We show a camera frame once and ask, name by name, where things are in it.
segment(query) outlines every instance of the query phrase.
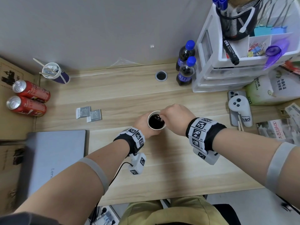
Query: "plastic drawer organizer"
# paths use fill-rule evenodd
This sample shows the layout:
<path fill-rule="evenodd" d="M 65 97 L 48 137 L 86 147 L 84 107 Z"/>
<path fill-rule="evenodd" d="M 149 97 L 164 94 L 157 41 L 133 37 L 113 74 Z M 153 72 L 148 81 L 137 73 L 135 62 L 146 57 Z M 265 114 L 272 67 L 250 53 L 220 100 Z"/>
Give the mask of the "plastic drawer organizer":
<path fill-rule="evenodd" d="M 270 22 L 279 17 L 286 0 L 278 0 Z M 229 41 L 240 59 L 238 65 L 233 65 L 226 58 L 223 49 L 222 30 L 216 6 L 212 4 L 199 38 L 196 42 L 197 72 L 193 77 L 193 92 L 210 92 L 234 90 L 249 84 L 256 77 L 267 74 L 271 69 L 281 65 L 286 60 L 300 55 L 300 7 L 297 0 L 290 2 L 291 7 L 285 19 L 287 33 L 263 36 L 247 36 L 239 41 Z M 290 41 L 287 52 L 267 70 L 263 70 L 266 56 L 247 57 L 252 43 L 265 43 L 265 48 L 275 41 L 288 38 Z"/>

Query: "silver laptop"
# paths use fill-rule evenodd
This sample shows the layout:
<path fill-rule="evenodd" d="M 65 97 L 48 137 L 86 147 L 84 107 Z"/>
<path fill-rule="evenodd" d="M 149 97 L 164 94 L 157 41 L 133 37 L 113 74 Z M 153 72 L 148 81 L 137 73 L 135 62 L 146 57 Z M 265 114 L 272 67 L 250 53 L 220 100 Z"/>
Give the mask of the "silver laptop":
<path fill-rule="evenodd" d="M 27 136 L 17 206 L 85 155 L 86 130 L 31 132 Z"/>

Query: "pen holder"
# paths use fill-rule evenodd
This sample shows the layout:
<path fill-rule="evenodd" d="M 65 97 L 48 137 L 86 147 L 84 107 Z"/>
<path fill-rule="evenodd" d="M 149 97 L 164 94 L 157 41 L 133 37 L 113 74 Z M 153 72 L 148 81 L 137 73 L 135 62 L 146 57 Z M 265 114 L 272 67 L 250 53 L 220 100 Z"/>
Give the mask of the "pen holder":
<path fill-rule="evenodd" d="M 229 41 L 237 41 L 251 34 L 257 24 L 261 5 L 261 0 L 251 0 L 247 4 L 237 7 L 235 9 L 236 16 L 232 17 L 223 16 L 216 7 L 223 37 Z"/>

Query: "wooden desk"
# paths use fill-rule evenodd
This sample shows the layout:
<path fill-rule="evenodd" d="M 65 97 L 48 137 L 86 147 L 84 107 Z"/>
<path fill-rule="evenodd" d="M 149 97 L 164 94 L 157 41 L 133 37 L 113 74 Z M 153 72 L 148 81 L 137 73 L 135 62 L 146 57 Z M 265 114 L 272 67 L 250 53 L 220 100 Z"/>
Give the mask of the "wooden desk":
<path fill-rule="evenodd" d="M 168 73 L 166 81 L 155 79 L 159 70 Z M 190 86 L 178 86 L 176 75 L 175 64 L 162 64 L 80 72 L 67 85 L 42 79 L 41 86 L 51 92 L 51 99 L 46 115 L 37 118 L 36 131 L 89 130 L 91 153 L 109 144 L 139 115 L 174 103 L 186 106 L 197 117 L 234 128 L 226 91 L 193 93 Z M 76 119 L 76 108 L 84 106 L 101 109 L 103 120 Z M 254 123 L 278 118 L 273 106 L 251 109 Z M 245 130 L 257 133 L 255 126 Z M 133 176 L 124 165 L 100 205 L 262 188 L 222 156 L 215 165 L 207 164 L 193 153 L 187 138 L 168 129 L 147 140 L 141 151 L 147 156 L 143 173 Z"/>

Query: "soda bottle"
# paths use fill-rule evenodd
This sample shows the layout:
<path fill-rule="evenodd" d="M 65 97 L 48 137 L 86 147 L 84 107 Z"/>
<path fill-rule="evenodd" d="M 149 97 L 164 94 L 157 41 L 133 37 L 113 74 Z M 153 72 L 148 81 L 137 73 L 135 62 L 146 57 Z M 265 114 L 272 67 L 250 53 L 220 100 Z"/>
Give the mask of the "soda bottle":
<path fill-rule="evenodd" d="M 193 40 L 187 41 L 186 45 L 183 46 L 179 51 L 179 58 L 176 63 L 176 70 L 179 71 L 180 65 L 188 59 L 189 56 L 195 56 L 195 42 Z"/>
<path fill-rule="evenodd" d="M 196 72 L 196 58 L 194 56 L 188 57 L 181 66 L 176 80 L 179 86 L 189 85 L 192 82 L 192 75 Z"/>

